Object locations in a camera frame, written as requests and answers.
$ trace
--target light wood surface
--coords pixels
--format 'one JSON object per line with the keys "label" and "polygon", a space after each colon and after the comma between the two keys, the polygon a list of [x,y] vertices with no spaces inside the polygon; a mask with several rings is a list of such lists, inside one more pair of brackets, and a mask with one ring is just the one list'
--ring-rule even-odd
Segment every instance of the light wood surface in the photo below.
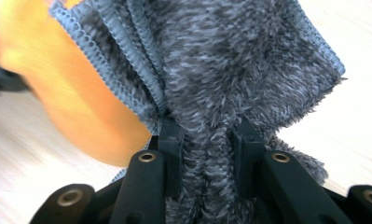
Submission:
{"label": "light wood surface", "polygon": [[[372,0],[300,3],[348,80],[280,137],[323,161],[325,186],[345,194],[349,186],[372,185]],[[85,183],[98,190],[118,170],[67,142],[30,92],[0,92],[0,223],[27,223],[56,189]]]}

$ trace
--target blurred orange object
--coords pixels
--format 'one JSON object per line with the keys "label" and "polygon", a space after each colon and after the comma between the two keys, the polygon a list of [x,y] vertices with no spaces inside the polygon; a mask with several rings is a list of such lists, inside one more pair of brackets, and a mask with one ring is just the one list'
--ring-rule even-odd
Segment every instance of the blurred orange object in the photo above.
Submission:
{"label": "blurred orange object", "polygon": [[[65,1],[71,7],[79,0]],[[22,75],[58,129],[108,164],[128,166],[151,133],[108,90],[90,62],[48,14],[43,0],[0,1],[0,65]]]}

